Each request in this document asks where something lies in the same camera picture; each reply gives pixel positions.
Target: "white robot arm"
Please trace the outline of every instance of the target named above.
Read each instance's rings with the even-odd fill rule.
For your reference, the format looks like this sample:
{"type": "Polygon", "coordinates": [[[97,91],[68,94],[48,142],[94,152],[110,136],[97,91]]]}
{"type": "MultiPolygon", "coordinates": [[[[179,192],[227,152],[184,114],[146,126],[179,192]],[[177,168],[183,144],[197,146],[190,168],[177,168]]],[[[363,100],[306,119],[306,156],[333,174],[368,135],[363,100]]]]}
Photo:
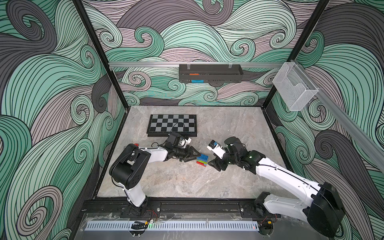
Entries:
{"type": "Polygon", "coordinates": [[[127,200],[134,207],[138,215],[145,211],[146,195],[140,186],[140,179],[148,163],[164,162],[177,158],[181,162],[188,162],[200,157],[201,154],[189,145],[191,139],[177,132],[171,132],[168,139],[154,148],[140,148],[129,144],[109,169],[109,174],[123,188],[127,200]]]}
{"type": "Polygon", "coordinates": [[[255,200],[255,212],[259,213],[260,217],[267,214],[294,217],[308,222],[321,234],[334,237],[345,215],[343,203],[335,187],[327,182],[320,185],[294,174],[255,150],[247,151],[236,137],[230,137],[224,143],[226,147],[221,147],[212,140],[207,146],[216,156],[208,165],[222,171],[228,164],[236,164],[244,170],[268,178],[298,198],[289,199],[263,192],[255,200]]]}
{"type": "MultiPolygon", "coordinates": [[[[201,154],[188,145],[190,142],[190,138],[171,132],[168,139],[156,148],[139,148],[129,144],[113,163],[109,174],[123,188],[137,215],[145,213],[147,206],[147,197],[139,182],[146,165],[170,158],[179,158],[184,162],[196,159],[201,154]]],[[[236,164],[268,178],[297,197],[289,199],[262,192],[254,202],[254,212],[259,217],[282,214],[308,222],[327,237],[335,236],[345,210],[337,190],[331,184],[325,182],[320,185],[288,171],[260,152],[247,151],[236,137],[230,137],[224,143],[226,147],[221,147],[212,140],[207,146],[216,156],[208,165],[222,171],[228,164],[236,164]]]]}

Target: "wire mesh basket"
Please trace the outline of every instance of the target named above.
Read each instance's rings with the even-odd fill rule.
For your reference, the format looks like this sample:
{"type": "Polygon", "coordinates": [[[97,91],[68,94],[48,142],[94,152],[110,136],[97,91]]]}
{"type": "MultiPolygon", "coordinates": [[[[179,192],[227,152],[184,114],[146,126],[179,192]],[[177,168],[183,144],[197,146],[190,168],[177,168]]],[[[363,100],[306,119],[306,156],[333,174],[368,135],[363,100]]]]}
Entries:
{"type": "Polygon", "coordinates": [[[284,63],[272,82],[290,111],[302,110],[319,91],[296,63],[284,63]]]}

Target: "vent grille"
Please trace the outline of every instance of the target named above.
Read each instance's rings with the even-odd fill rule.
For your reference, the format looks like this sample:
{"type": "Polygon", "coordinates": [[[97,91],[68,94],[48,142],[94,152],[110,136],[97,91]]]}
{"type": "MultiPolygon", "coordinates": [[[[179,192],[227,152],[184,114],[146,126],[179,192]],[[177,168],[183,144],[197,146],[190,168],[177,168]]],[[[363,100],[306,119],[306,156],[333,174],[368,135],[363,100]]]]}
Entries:
{"type": "MultiPolygon", "coordinates": [[[[88,221],[86,231],[129,231],[134,221],[88,221]]],[[[253,221],[177,221],[151,224],[147,231],[259,231],[253,221]]]]}

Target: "wave pattern wallpaper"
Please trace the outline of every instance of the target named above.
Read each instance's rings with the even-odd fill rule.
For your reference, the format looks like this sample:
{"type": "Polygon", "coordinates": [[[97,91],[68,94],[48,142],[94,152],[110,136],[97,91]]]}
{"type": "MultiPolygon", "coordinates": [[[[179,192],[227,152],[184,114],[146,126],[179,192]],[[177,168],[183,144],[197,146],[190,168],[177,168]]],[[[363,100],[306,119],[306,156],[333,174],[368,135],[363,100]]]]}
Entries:
{"type": "MultiPolygon", "coordinates": [[[[384,150],[384,2],[355,1],[322,14],[297,60],[384,150]]],[[[347,212],[337,239],[384,238],[384,174],[317,98],[288,111],[278,93],[268,116],[299,175],[336,186],[347,212]]]]}
{"type": "MultiPolygon", "coordinates": [[[[338,5],[348,0],[332,1],[338,5]]],[[[284,62],[317,0],[83,0],[109,61],[284,62]]],[[[115,68],[130,105],[260,106],[278,69],[179,83],[177,68],[115,68]]]]}
{"type": "Polygon", "coordinates": [[[71,0],[0,1],[0,239],[68,239],[124,113],[71,0]]]}

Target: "checkered board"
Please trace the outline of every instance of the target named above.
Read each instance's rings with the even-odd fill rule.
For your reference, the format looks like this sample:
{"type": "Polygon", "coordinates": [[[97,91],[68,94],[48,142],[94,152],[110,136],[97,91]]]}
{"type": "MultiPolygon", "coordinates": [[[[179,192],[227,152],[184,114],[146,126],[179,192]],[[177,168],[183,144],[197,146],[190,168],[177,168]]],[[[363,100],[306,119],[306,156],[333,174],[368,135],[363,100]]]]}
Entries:
{"type": "Polygon", "coordinates": [[[186,137],[197,137],[196,115],[152,114],[149,119],[148,137],[164,137],[178,132],[186,137]]]}

